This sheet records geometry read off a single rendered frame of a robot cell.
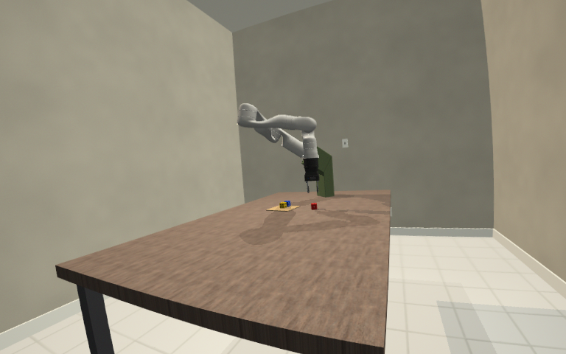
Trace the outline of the tan flat mat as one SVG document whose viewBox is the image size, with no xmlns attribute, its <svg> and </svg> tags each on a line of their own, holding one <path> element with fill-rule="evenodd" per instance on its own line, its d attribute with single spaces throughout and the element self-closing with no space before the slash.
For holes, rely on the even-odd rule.
<svg viewBox="0 0 566 354">
<path fill-rule="evenodd" d="M 270 209 L 266 209 L 267 211 L 281 211 L 281 212 L 288 212 L 292 209 L 298 208 L 299 206 L 287 206 L 286 208 L 280 208 L 280 206 L 275 206 Z"/>
</svg>

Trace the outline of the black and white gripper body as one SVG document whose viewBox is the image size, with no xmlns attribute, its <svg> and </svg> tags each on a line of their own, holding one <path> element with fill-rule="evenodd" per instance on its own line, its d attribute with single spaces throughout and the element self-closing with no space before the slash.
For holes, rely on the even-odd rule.
<svg viewBox="0 0 566 354">
<path fill-rule="evenodd" d="M 304 160 L 305 181 L 319 181 L 318 158 L 317 148 L 303 149 L 302 159 Z"/>
</svg>

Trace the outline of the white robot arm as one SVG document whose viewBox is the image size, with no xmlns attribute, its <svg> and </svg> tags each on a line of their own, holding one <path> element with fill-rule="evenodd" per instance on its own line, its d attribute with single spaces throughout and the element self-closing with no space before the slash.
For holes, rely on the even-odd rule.
<svg viewBox="0 0 566 354">
<path fill-rule="evenodd" d="M 277 143 L 282 136 L 282 147 L 300 158 L 303 156 L 303 149 L 317 148 L 314 135 L 316 121 L 310 117 L 278 115 L 265 119 L 253 105 L 244 103 L 239 107 L 237 124 L 246 128 L 254 128 L 257 133 L 272 143 Z M 300 143 L 282 129 L 301 130 L 303 142 Z"/>
</svg>

